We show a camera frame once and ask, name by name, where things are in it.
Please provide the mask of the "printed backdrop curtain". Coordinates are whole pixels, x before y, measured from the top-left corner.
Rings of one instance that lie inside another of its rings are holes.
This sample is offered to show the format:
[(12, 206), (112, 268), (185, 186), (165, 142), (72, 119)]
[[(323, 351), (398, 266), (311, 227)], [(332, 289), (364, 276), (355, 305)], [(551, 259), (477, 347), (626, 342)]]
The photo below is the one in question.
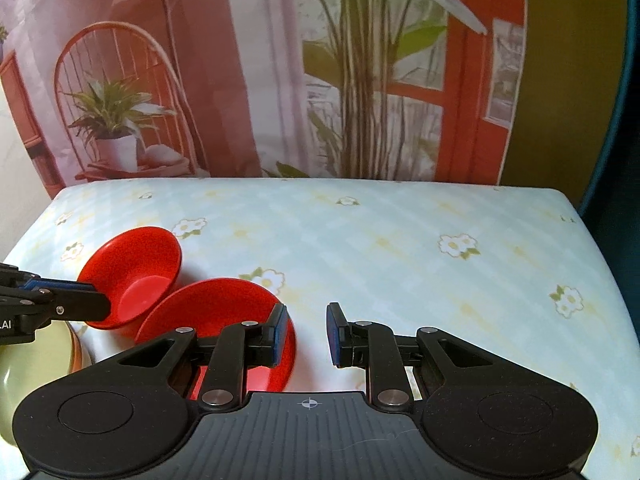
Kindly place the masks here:
[(526, 0), (1, 0), (48, 194), (150, 177), (495, 184)]

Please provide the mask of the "large green square plate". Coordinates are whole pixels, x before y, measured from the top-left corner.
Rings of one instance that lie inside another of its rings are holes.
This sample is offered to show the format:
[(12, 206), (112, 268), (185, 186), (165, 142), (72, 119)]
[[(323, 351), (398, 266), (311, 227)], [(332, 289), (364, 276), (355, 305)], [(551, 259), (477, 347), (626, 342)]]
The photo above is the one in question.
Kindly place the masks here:
[(68, 374), (72, 342), (66, 322), (53, 321), (28, 344), (1, 347), (1, 437), (15, 445), (12, 420), (29, 393)]

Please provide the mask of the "floral plastic tablecloth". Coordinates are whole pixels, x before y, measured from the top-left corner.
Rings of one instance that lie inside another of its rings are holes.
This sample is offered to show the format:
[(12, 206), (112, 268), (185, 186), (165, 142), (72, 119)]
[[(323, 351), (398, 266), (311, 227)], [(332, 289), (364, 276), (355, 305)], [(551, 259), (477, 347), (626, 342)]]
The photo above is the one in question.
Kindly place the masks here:
[(326, 306), (396, 333), (447, 333), (568, 385), (592, 404), (590, 479), (639, 474), (639, 343), (596, 242), (550, 188), (331, 179), (137, 179), (66, 188), (6, 255), (72, 280), (138, 226), (173, 232), (186, 282), (245, 278), (290, 311), (292, 391), (354, 390)]

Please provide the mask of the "red bowl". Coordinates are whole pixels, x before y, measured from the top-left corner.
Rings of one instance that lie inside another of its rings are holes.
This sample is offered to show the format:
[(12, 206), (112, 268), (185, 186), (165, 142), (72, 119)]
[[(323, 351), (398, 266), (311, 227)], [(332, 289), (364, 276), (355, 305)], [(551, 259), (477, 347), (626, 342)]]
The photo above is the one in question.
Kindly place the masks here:
[(149, 314), (174, 289), (182, 265), (181, 246), (170, 231), (144, 226), (119, 234), (100, 247), (78, 280), (107, 296), (111, 313), (90, 327), (132, 338)]
[(267, 270), (251, 278), (211, 278), (179, 289), (164, 299), (142, 323), (136, 344), (177, 327), (192, 327), (200, 337), (217, 336), (228, 325), (265, 322), (279, 302), (282, 273)]

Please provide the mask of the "orange square plate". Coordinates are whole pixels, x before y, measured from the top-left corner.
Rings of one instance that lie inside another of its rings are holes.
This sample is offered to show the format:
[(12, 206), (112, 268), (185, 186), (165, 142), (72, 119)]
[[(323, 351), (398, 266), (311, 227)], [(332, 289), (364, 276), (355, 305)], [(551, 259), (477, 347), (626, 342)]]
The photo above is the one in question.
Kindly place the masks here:
[(72, 342), (72, 351), (70, 352), (70, 367), (68, 372), (70, 374), (79, 372), (84, 368), (93, 364), (92, 357), (86, 346), (82, 343), (76, 330), (74, 330), (72, 324), (66, 323), (68, 332), (70, 333), (70, 341)]

